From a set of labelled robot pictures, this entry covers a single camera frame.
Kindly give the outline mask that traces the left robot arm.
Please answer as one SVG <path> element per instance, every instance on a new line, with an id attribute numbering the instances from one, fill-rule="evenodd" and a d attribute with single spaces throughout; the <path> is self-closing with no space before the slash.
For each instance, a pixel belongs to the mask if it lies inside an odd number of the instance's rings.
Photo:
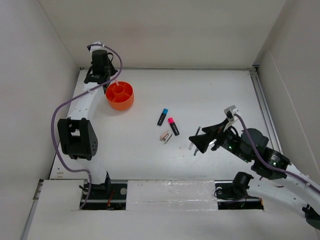
<path id="1" fill-rule="evenodd" d="M 111 194 L 111 180 L 108 172 L 94 159 L 99 144 L 91 119 L 110 85 L 111 77 L 118 71 L 112 64 L 113 58 L 109 58 L 113 54 L 106 50 L 105 45 L 93 43 L 87 48 L 91 52 L 91 67 L 84 79 L 84 95 L 79 97 L 67 118 L 58 120 L 57 128 L 63 154 L 90 171 L 91 191 L 104 199 Z"/>

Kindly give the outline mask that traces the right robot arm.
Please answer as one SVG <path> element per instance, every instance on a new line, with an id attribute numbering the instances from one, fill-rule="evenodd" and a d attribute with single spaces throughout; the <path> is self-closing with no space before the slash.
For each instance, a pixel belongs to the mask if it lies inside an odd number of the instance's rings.
<path id="1" fill-rule="evenodd" d="M 320 186 L 299 171 L 280 152 L 267 146 L 269 139 L 255 128 L 247 128 L 239 114 L 243 131 L 233 127 L 234 117 L 204 127 L 203 134 L 188 139 L 204 154 L 223 148 L 245 163 L 251 173 L 239 171 L 227 187 L 218 187 L 215 195 L 227 204 L 247 197 L 262 198 L 284 206 L 315 229 L 320 228 Z"/>

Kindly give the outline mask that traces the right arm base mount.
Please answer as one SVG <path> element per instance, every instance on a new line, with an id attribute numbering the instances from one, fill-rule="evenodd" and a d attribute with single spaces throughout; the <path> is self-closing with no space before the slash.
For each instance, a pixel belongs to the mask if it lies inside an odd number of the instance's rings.
<path id="1" fill-rule="evenodd" d="M 248 173 L 238 172 L 233 180 L 215 181 L 213 196 L 217 199 L 218 210 L 264 210 L 262 199 L 248 194 L 253 178 Z"/>

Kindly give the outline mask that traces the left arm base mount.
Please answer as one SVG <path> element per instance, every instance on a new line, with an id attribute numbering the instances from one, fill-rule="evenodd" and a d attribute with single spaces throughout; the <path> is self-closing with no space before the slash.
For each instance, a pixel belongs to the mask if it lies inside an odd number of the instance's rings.
<path id="1" fill-rule="evenodd" d="M 81 210 L 107 210 L 107 211 L 124 211 L 127 203 L 127 182 L 112 182 L 109 193 L 91 188 L 88 200 Z"/>

